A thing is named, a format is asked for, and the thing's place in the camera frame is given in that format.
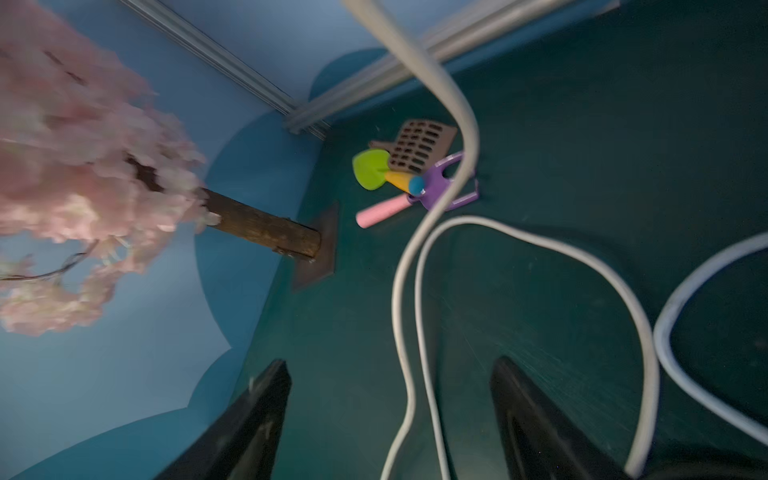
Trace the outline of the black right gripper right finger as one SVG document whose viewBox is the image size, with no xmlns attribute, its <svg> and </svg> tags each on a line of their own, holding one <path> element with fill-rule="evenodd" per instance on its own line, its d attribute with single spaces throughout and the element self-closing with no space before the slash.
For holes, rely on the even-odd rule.
<svg viewBox="0 0 768 480">
<path fill-rule="evenodd" d="M 628 477 L 510 358 L 494 362 L 490 390 L 511 479 Z"/>
</svg>

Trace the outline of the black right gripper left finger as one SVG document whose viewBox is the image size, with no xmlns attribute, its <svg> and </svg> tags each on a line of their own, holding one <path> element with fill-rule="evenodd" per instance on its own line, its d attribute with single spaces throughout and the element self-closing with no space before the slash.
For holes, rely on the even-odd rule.
<svg viewBox="0 0 768 480">
<path fill-rule="evenodd" d="M 269 479 L 292 387 L 287 364 L 275 360 L 159 479 Z"/>
</svg>

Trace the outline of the brown artificial tree trunk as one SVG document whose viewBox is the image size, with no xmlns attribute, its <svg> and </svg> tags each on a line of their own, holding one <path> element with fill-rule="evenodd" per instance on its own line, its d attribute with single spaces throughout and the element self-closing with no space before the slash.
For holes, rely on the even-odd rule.
<svg viewBox="0 0 768 480">
<path fill-rule="evenodd" d="M 203 206 L 219 216 L 212 228 L 271 249 L 279 255 L 311 260 L 319 250 L 320 234 L 289 218 L 258 210 L 206 188 L 198 188 Z"/>
</svg>

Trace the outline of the purple pink toy rake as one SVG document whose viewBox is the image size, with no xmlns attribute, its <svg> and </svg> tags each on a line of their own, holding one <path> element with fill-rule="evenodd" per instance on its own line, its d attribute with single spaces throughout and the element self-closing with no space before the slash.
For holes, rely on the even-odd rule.
<svg viewBox="0 0 768 480">
<path fill-rule="evenodd" d="M 372 191 L 389 183 L 402 191 L 396 197 L 359 211 L 356 222 L 361 228 L 378 224 L 414 204 L 421 204 L 428 211 L 433 210 L 453 183 L 445 175 L 446 169 L 458 166 L 463 160 L 463 153 L 458 152 L 437 161 L 421 175 L 391 170 L 388 166 L 389 157 L 386 150 L 369 149 L 353 158 L 355 178 L 364 189 Z"/>
</svg>

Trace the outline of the pink blossom artificial tree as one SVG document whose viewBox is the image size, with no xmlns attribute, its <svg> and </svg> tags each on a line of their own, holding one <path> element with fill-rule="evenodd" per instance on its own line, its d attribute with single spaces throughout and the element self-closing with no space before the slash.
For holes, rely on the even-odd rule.
<svg viewBox="0 0 768 480">
<path fill-rule="evenodd" d="M 218 224 L 204 157 L 151 88 L 35 1 L 1 5 L 1 232 L 79 242 L 57 270 L 1 264 L 1 323 L 29 336 L 98 320 L 178 226 Z"/>
</svg>

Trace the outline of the green yellow toy trowel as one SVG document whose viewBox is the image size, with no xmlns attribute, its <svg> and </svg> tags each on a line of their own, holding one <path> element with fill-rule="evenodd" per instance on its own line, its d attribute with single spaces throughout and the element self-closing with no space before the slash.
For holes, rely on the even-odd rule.
<svg viewBox="0 0 768 480">
<path fill-rule="evenodd" d="M 411 173 L 394 171 L 389 167 L 390 154 L 383 149 L 368 149 L 352 159 L 352 169 L 358 184 L 368 191 L 377 190 L 389 183 L 412 196 L 420 196 L 424 180 Z"/>
</svg>

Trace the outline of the brown slotted toy scoop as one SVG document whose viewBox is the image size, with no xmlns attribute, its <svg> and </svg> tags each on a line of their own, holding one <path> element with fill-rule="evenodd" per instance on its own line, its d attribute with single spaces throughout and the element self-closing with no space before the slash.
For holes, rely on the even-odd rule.
<svg viewBox="0 0 768 480">
<path fill-rule="evenodd" d="M 454 126 L 429 119 L 409 119 L 393 141 L 372 140 L 368 146 L 389 153 L 391 170 L 422 175 L 449 154 L 458 133 Z"/>
</svg>

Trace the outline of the dark metal tree base plate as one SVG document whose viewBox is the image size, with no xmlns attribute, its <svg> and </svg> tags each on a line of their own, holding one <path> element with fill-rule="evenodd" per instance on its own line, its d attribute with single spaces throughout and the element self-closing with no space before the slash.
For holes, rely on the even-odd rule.
<svg viewBox="0 0 768 480">
<path fill-rule="evenodd" d="M 334 202 L 310 222 L 309 226 L 320 234 L 320 246 L 311 260 L 297 260 L 294 263 L 293 292 L 300 291 L 334 274 L 339 238 L 339 217 L 340 205 L 338 202 Z"/>
</svg>

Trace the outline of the horizontal aluminium frame rail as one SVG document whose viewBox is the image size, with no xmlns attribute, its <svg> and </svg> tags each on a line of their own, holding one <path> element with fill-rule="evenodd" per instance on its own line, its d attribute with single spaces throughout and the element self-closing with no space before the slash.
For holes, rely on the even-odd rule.
<svg viewBox="0 0 768 480">
<path fill-rule="evenodd" d="M 619 1 L 476 1 L 429 31 L 420 44 L 436 60 L 461 70 L 485 57 L 540 38 L 621 5 Z M 365 48 L 328 63 L 310 99 L 284 127 L 308 131 L 324 121 L 401 88 L 412 74 L 383 48 Z"/>
</svg>

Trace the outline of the left vertical aluminium post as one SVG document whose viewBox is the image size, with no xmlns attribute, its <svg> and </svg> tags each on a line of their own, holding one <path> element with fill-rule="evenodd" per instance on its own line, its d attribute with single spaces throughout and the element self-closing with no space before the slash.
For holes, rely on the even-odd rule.
<svg viewBox="0 0 768 480">
<path fill-rule="evenodd" d="M 125 2 L 153 26 L 283 115 L 306 102 L 291 77 L 291 45 L 299 22 L 283 4 L 257 1 Z"/>
</svg>

